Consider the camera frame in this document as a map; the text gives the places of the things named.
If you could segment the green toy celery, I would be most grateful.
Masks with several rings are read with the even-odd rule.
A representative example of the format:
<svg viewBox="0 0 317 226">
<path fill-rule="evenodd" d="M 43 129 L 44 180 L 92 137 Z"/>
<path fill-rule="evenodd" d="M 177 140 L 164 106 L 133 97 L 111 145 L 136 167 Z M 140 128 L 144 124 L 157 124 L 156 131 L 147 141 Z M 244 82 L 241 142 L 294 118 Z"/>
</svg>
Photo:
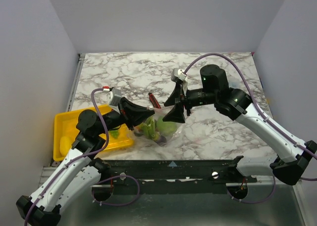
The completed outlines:
<svg viewBox="0 0 317 226">
<path fill-rule="evenodd" d="M 156 120 L 153 117 L 149 117 L 145 122 L 138 125 L 138 130 L 146 138 L 153 141 L 159 141 L 160 133 L 156 130 Z"/>
</svg>

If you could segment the clear zip top bag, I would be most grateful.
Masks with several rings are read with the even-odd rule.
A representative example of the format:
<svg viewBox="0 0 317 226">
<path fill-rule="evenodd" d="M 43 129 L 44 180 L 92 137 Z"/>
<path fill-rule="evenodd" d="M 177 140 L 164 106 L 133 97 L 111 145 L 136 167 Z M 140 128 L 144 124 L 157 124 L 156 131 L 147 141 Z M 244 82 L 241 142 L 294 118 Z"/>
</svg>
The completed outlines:
<svg viewBox="0 0 317 226">
<path fill-rule="evenodd" d="M 182 130 L 181 123 L 163 121 L 170 110 L 172 107 L 158 109 L 147 106 L 142 113 L 133 114 L 127 121 L 127 126 L 136 137 L 152 140 L 156 144 L 164 146 L 178 137 Z"/>
</svg>

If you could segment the green toy cabbage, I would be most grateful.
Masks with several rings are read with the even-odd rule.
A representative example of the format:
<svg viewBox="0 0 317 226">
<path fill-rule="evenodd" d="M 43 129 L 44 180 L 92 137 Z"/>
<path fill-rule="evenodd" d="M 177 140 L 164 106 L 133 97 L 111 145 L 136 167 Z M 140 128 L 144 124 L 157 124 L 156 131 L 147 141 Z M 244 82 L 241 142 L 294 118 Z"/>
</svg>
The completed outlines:
<svg viewBox="0 0 317 226">
<path fill-rule="evenodd" d="M 163 121 L 162 117 L 157 119 L 157 130 L 161 135 L 170 137 L 177 131 L 177 129 L 178 127 L 176 123 L 165 122 Z"/>
</svg>

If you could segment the green toy grapes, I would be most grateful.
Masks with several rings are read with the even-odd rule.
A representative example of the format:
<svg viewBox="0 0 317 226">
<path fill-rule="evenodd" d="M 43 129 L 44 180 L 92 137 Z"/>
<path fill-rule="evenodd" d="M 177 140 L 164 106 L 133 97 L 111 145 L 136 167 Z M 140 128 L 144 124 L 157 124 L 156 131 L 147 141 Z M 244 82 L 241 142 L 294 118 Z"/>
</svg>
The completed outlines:
<svg viewBox="0 0 317 226">
<path fill-rule="evenodd" d="M 112 136 L 112 138 L 117 139 L 119 137 L 119 129 L 115 129 L 115 130 L 111 130 L 110 135 Z"/>
</svg>

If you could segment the purple toy eggplant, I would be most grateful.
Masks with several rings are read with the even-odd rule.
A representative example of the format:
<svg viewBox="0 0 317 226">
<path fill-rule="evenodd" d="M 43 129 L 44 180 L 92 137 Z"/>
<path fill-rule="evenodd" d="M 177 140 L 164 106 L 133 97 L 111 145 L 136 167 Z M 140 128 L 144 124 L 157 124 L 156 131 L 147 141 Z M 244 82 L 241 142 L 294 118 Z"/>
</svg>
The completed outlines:
<svg viewBox="0 0 317 226">
<path fill-rule="evenodd" d="M 156 142 L 158 142 L 158 143 L 166 143 L 167 139 L 164 136 L 160 135 L 158 137 L 158 139 L 156 140 Z"/>
</svg>

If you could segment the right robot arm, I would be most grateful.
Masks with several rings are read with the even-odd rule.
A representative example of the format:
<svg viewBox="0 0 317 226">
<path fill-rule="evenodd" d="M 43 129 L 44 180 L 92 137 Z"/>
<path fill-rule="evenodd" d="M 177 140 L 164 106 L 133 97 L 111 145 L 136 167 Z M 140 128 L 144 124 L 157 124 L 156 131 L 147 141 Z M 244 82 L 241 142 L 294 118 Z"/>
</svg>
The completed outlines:
<svg viewBox="0 0 317 226">
<path fill-rule="evenodd" d="M 240 157 L 228 169 L 231 181 L 240 182 L 246 176 L 263 175 L 275 176 L 285 184 L 295 185 L 317 151 L 317 144 L 291 134 L 267 115 L 249 94 L 230 88 L 226 73 L 219 66 L 206 65 L 201 68 L 200 75 L 202 88 L 188 90 L 184 70 L 176 68 L 172 71 L 175 88 L 164 103 L 172 109 L 163 121 L 185 123 L 185 117 L 190 116 L 193 107 L 214 105 L 220 114 L 251 130 L 277 154 L 276 157 L 264 158 Z"/>
</svg>

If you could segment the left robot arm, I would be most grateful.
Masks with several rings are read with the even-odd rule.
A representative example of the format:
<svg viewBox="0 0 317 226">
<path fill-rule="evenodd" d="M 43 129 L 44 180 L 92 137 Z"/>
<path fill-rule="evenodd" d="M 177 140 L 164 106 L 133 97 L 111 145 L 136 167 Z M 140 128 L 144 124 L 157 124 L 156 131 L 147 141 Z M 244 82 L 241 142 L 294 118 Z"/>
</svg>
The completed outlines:
<svg viewBox="0 0 317 226">
<path fill-rule="evenodd" d="M 129 129 L 154 115 L 154 110 L 121 98 L 116 111 L 104 115 L 99 110 L 79 114 L 76 136 L 68 154 L 50 177 L 30 196 L 21 196 L 17 208 L 25 225 L 55 226 L 70 203 L 95 183 L 109 180 L 109 167 L 96 159 L 107 147 L 109 138 L 101 138 L 108 130 L 125 124 Z"/>
</svg>

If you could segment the red black utility knife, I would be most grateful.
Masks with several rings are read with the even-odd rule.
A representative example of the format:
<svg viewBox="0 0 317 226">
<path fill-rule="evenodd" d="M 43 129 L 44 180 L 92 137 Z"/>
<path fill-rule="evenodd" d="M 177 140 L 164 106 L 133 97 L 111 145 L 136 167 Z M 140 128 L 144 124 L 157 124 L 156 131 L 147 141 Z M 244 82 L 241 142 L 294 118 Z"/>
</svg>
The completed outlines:
<svg viewBox="0 0 317 226">
<path fill-rule="evenodd" d="M 159 104 L 159 102 L 157 101 L 157 99 L 155 98 L 155 96 L 152 93 L 148 93 L 149 96 L 149 101 L 152 104 L 152 106 L 156 109 L 161 109 L 161 106 Z"/>
</svg>

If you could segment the clear screw organizer box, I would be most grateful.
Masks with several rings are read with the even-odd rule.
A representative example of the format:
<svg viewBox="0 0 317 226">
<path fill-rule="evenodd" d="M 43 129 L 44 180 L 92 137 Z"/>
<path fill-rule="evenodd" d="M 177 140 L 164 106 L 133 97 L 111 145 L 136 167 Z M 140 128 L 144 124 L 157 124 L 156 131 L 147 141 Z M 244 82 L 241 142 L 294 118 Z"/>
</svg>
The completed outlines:
<svg viewBox="0 0 317 226">
<path fill-rule="evenodd" d="M 239 88 L 240 87 L 240 84 L 241 84 L 241 82 L 238 80 L 238 79 L 235 79 L 235 78 L 230 78 L 229 80 L 228 80 L 228 85 L 229 85 L 229 87 L 231 87 L 231 88 Z"/>
</svg>

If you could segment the yellow plastic tray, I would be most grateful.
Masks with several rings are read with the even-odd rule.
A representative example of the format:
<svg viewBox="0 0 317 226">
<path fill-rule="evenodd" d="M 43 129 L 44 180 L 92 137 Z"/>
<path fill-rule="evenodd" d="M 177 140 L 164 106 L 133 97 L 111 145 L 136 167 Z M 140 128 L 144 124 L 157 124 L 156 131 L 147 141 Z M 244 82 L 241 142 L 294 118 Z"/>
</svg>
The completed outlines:
<svg viewBox="0 0 317 226">
<path fill-rule="evenodd" d="M 59 142 L 62 136 L 69 136 L 73 142 L 75 137 L 78 135 L 79 130 L 76 128 L 78 122 L 79 114 L 84 111 L 84 109 L 79 109 L 76 111 L 70 111 L 65 113 L 59 113 L 54 118 L 54 137 L 53 137 L 53 160 L 56 162 L 61 162 L 65 157 L 63 157 L 59 151 Z M 101 151 L 101 153 L 125 149 L 134 145 L 134 139 L 132 138 L 132 132 L 128 129 L 126 125 L 122 125 L 119 128 L 119 137 L 117 139 L 112 138 L 109 134 L 109 144 Z"/>
</svg>

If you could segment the black base frame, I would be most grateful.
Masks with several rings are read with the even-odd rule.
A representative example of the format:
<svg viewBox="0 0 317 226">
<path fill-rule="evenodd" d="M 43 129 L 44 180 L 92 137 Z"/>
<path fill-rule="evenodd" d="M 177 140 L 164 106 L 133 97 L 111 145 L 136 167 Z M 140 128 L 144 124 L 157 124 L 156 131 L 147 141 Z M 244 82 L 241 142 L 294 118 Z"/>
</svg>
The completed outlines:
<svg viewBox="0 0 317 226">
<path fill-rule="evenodd" d="M 96 194 L 225 194 L 227 184 L 255 183 L 233 160 L 101 160 L 72 163 L 55 180 L 50 195 L 70 197 L 89 187 Z"/>
</svg>

